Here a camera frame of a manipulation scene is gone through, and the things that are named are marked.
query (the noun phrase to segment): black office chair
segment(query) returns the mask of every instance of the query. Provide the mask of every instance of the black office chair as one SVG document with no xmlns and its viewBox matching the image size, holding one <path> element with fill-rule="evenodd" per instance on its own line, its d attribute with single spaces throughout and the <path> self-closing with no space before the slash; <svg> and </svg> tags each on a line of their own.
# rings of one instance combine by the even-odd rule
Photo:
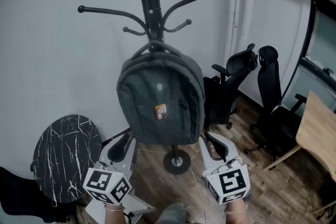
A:
<svg viewBox="0 0 336 224">
<path fill-rule="evenodd" d="M 231 129 L 230 115 L 235 113 L 238 87 L 247 75 L 258 66 L 257 56 L 252 51 L 255 44 L 229 58 L 226 69 L 219 65 L 212 68 L 220 72 L 221 78 L 204 78 L 205 88 L 205 128 L 210 124 L 226 124 Z"/>
<path fill-rule="evenodd" d="M 246 154 L 250 154 L 260 148 L 268 148 L 271 150 L 272 162 L 276 158 L 277 147 L 287 151 L 296 145 L 295 136 L 301 123 L 301 117 L 295 112 L 307 101 L 307 98 L 296 94 L 295 98 L 298 99 L 298 102 L 290 111 L 281 106 L 274 110 L 277 105 L 280 105 L 282 96 L 277 59 L 278 52 L 272 46 L 259 49 L 261 69 L 258 74 L 258 85 L 264 108 L 257 123 L 252 124 L 250 129 L 251 131 L 254 128 L 259 129 L 267 142 L 245 150 Z"/>
<path fill-rule="evenodd" d="M 66 222 L 76 212 L 75 203 L 58 203 L 57 207 L 53 207 L 51 200 L 40 191 L 35 180 L 18 177 L 2 167 L 0 186 L 1 206 L 8 215 L 36 216 L 45 223 L 52 223 Z"/>
</svg>

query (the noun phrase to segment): person's leg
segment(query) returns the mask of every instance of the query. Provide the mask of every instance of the person's leg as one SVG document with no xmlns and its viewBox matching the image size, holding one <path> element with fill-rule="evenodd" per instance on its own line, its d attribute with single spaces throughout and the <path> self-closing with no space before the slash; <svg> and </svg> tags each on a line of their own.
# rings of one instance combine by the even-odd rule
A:
<svg viewBox="0 0 336 224">
<path fill-rule="evenodd" d="M 186 211 L 181 202 L 169 205 L 156 224 L 185 224 Z"/>
</svg>

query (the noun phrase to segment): backpack handle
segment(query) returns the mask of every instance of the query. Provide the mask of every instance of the backpack handle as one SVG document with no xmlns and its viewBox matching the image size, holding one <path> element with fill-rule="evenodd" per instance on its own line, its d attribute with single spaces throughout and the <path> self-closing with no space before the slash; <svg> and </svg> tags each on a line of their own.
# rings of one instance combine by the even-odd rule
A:
<svg viewBox="0 0 336 224">
<path fill-rule="evenodd" d="M 174 54 L 178 57 L 181 57 L 181 52 L 172 46 L 165 44 L 161 41 L 158 40 L 153 40 L 149 43 L 147 43 L 145 46 L 140 48 L 132 57 L 132 60 L 136 59 L 137 57 L 140 57 L 152 44 L 156 44 L 157 46 L 161 47 L 162 49 L 169 51 L 171 54 Z"/>
</svg>

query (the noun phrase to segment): gray backpack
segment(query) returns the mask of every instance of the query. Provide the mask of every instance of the gray backpack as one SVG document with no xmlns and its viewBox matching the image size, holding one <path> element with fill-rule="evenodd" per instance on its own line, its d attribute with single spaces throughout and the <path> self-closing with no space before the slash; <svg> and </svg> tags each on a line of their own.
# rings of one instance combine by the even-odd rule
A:
<svg viewBox="0 0 336 224">
<path fill-rule="evenodd" d="M 149 52 L 156 46 L 168 52 Z M 177 49 L 152 41 L 122 66 L 117 93 L 126 120 L 140 143 L 196 143 L 204 124 L 202 71 Z"/>
</svg>

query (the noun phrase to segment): round table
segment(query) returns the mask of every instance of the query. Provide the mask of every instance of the round table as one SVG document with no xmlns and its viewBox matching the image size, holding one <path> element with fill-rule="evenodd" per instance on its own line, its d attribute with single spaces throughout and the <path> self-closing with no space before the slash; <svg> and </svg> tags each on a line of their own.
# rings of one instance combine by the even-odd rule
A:
<svg viewBox="0 0 336 224">
<path fill-rule="evenodd" d="M 99 160 L 101 137 L 87 117 L 69 115 L 51 124 L 40 137 L 31 169 L 40 190 L 56 202 L 83 196 L 89 167 Z"/>
</svg>

